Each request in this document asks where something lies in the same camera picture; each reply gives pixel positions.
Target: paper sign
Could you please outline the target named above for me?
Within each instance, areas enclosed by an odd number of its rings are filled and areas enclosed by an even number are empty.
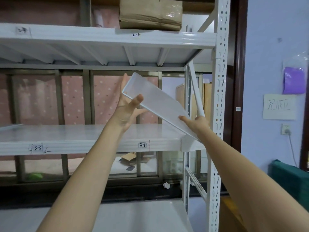
[[[296,95],[265,94],[263,119],[295,120]]]

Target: white metal shelf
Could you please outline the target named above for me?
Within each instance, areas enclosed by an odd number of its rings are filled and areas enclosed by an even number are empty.
[[[87,153],[103,128],[104,125],[20,125],[0,130],[0,156]],[[197,141],[193,142],[194,147],[188,145],[185,138],[184,133],[169,124],[133,124],[124,133],[117,152],[205,149]]]
[[[207,32],[0,23],[0,68],[183,67],[213,49],[216,38]]]

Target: metal shelving unit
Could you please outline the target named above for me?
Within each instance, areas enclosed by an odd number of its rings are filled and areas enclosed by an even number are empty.
[[[229,15],[230,0],[215,0],[214,11],[197,33],[1,23],[0,68],[83,70],[87,85],[91,84],[89,70],[182,71],[185,109],[190,114],[193,89],[199,115],[204,115],[192,60],[202,50],[212,49],[211,128],[222,139]],[[214,33],[204,33],[212,21],[215,23]],[[21,125],[7,128],[0,132],[0,155],[22,156],[44,154],[45,151],[49,154],[86,153],[103,128],[93,124],[91,114],[87,117],[89,121],[83,126]],[[150,144],[148,151],[183,152],[184,207],[188,209],[191,180],[206,202],[207,230],[218,231],[220,176],[208,157],[206,193],[190,170],[190,152],[205,149],[203,145],[167,124],[137,124],[125,134],[118,151],[141,151],[139,143]]]

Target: cardboard box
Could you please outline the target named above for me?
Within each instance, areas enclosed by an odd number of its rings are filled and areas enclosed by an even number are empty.
[[[180,31],[182,1],[120,0],[120,28]]]

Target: perforated metal upright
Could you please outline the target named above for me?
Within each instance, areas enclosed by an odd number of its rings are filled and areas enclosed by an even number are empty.
[[[217,33],[216,46],[212,52],[213,60],[213,78],[212,78],[212,112],[211,112],[211,129],[223,139],[224,126],[224,107],[225,107],[225,88],[226,88],[226,68],[227,68],[227,48],[228,34],[230,22],[230,0],[215,0],[215,9],[209,15],[208,19],[200,28],[199,32],[205,29],[214,21],[214,33]],[[195,77],[193,62],[190,62],[186,67],[185,81],[186,91],[185,104],[186,111],[190,114],[190,79],[192,80],[193,88],[197,87],[197,79]],[[202,110],[202,102],[200,93],[194,88],[194,94],[197,98],[197,107],[199,115],[204,115]],[[190,156],[189,152],[183,153],[183,202],[186,210],[188,209],[189,185],[190,179],[195,184],[202,198],[206,202],[206,231],[217,232],[219,227],[219,208],[220,208],[220,188],[221,178],[218,174],[214,163],[208,156],[208,179],[207,193],[201,187],[194,174],[190,171]]]

